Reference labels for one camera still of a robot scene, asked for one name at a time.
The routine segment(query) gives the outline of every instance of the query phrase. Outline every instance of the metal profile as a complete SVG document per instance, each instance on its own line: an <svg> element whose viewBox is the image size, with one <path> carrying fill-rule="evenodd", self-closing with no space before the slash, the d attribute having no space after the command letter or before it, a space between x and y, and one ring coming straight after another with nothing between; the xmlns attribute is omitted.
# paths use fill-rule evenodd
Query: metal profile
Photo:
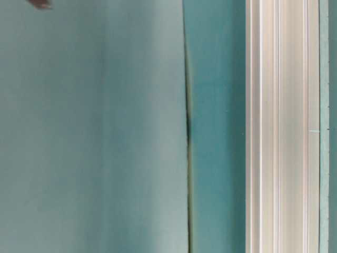
<svg viewBox="0 0 337 253"><path fill-rule="evenodd" d="M246 3L246 253L318 253L319 1Z"/></svg>

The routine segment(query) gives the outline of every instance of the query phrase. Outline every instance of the teal backdrop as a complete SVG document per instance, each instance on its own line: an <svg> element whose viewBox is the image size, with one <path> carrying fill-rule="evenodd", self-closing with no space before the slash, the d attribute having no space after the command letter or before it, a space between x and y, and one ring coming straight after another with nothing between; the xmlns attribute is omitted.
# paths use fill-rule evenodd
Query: teal backdrop
<svg viewBox="0 0 337 253"><path fill-rule="evenodd" d="M187 253L181 0L0 6L0 252Z"/></svg>
<svg viewBox="0 0 337 253"><path fill-rule="evenodd" d="M184 0L193 253L245 252L245 0Z"/></svg>
<svg viewBox="0 0 337 253"><path fill-rule="evenodd" d="M1 2L0 252L99 250L101 8Z"/></svg>
<svg viewBox="0 0 337 253"><path fill-rule="evenodd" d="M330 58L330 222L329 252L337 251L337 2L329 1Z"/></svg>

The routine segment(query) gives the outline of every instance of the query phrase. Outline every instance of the vertical groove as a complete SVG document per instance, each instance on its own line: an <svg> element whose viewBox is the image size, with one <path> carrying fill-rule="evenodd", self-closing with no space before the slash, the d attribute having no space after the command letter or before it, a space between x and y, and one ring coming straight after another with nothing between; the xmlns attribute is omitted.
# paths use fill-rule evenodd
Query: vertical groove
<svg viewBox="0 0 337 253"><path fill-rule="evenodd" d="M263 5L259 2L259 253L263 253Z"/></svg>
<svg viewBox="0 0 337 253"><path fill-rule="evenodd" d="M279 172L279 102L280 102L280 6L275 0L275 84L274 84L274 253L280 252L280 172Z"/></svg>
<svg viewBox="0 0 337 253"><path fill-rule="evenodd" d="M309 167L308 167L308 138L309 138L309 31L308 31L308 0L303 0L304 52L303 52L303 253L308 253L309 239Z"/></svg>

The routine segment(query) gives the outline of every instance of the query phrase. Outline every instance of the teal board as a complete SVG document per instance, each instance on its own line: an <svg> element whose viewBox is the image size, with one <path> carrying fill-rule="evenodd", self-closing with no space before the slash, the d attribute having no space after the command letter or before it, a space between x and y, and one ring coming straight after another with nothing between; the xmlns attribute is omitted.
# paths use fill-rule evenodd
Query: teal board
<svg viewBox="0 0 337 253"><path fill-rule="evenodd" d="M329 1L330 223L329 252L337 252L337 1Z"/></svg>
<svg viewBox="0 0 337 253"><path fill-rule="evenodd" d="M245 1L184 0L191 250L245 252Z"/></svg>
<svg viewBox="0 0 337 253"><path fill-rule="evenodd" d="M329 0L320 0L320 253L329 244Z"/></svg>

